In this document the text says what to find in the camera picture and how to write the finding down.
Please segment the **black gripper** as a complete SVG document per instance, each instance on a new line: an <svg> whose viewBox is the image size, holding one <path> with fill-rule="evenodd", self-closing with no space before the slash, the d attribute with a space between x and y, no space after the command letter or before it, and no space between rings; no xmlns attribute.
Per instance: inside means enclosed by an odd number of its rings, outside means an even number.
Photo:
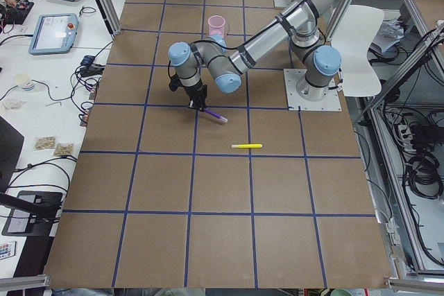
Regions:
<svg viewBox="0 0 444 296"><path fill-rule="evenodd" d="M189 109L198 110L200 112L205 111L205 100L207 98L207 85L199 81L197 84L191 87L184 87L184 90L190 102L188 104Z"/></svg>

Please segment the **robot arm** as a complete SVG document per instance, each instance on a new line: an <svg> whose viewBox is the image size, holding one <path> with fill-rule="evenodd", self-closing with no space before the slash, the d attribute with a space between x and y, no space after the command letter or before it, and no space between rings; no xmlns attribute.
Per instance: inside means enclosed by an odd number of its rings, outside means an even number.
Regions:
<svg viewBox="0 0 444 296"><path fill-rule="evenodd" d="M194 42L176 42L169 47L169 89L184 89L191 109L205 111L207 85L201 80L199 67L207 67L218 88L226 94L235 92L241 77L275 47L288 42L306 68L297 84L298 93L308 101L319 101L328 90L331 79L341 68L341 55L318 29L318 19L334 0L292 0L272 21L248 40L233 48L221 34L208 35Z"/></svg>

